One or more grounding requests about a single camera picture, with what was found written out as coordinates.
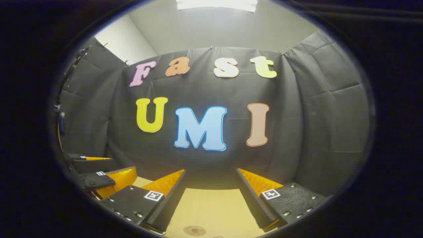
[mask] black fabric backdrop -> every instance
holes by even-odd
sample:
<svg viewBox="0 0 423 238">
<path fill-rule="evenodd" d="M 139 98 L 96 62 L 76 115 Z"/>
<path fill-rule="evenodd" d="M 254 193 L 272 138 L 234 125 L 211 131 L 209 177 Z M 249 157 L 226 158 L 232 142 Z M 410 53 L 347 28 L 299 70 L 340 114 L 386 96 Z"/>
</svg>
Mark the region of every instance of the black fabric backdrop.
<svg viewBox="0 0 423 238">
<path fill-rule="evenodd" d="M 135 165 L 138 176 L 150 180 L 186 169 L 192 188 L 235 188 L 234 168 L 242 168 L 282 184 L 297 180 L 323 195 L 340 188 L 363 161 L 369 114 L 361 76 L 347 54 L 322 32 L 284 55 L 237 47 L 199 48 L 124 68 L 106 51 L 108 56 L 103 58 L 119 63 L 104 64 L 102 70 L 90 63 L 101 57 L 88 57 L 97 55 L 96 49 L 104 51 L 90 49 L 86 65 L 78 66 L 80 74 L 62 93 L 69 122 L 63 140 L 66 152 L 113 157 L 122 166 Z M 250 59 L 261 55 L 274 62 L 269 68 L 277 77 L 257 74 Z M 190 70 L 167 77 L 169 62 L 181 56 L 190 59 Z M 238 61 L 238 76 L 214 75 L 214 61 L 222 57 Z M 157 64 L 142 85 L 129 87 L 136 66 L 150 61 Z M 163 127 L 155 133 L 143 132 L 137 127 L 135 101 L 151 100 L 147 120 L 153 122 L 156 97 L 169 100 Z M 247 105 L 254 102 L 270 106 L 266 115 L 269 141 L 259 147 L 246 145 L 251 132 Z M 192 108 L 201 120 L 212 106 L 227 109 L 223 117 L 226 150 L 175 147 L 175 110 Z"/>
</svg>

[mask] blue letter m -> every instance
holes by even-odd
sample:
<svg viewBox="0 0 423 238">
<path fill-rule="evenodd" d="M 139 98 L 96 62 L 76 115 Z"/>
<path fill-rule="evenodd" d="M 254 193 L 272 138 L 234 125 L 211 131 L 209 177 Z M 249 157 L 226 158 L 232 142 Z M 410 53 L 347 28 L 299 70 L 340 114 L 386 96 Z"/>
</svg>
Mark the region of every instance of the blue letter m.
<svg viewBox="0 0 423 238">
<path fill-rule="evenodd" d="M 200 145 L 204 134 L 206 142 L 203 148 L 206 150 L 222 151 L 226 149 L 222 138 L 223 116 L 226 114 L 224 107 L 210 107 L 204 114 L 201 123 L 198 123 L 194 112 L 190 108 L 179 108 L 175 111 L 178 116 L 178 139 L 175 146 L 180 148 L 188 148 L 190 143 L 187 141 L 186 134 L 191 139 L 194 148 Z"/>
</svg>

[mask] ceiling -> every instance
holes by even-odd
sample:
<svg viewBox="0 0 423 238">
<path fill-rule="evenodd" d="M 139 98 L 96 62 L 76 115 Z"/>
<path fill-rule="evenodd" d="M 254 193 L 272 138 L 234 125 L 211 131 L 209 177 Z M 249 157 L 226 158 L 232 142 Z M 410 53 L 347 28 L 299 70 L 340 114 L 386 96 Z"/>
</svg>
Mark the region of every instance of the ceiling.
<svg viewBox="0 0 423 238">
<path fill-rule="evenodd" d="M 318 30 L 271 0 L 258 0 L 255 13 L 231 8 L 178 10 L 176 0 L 153 0 L 129 15 L 158 55 L 212 45 L 284 53 Z"/>
</svg>

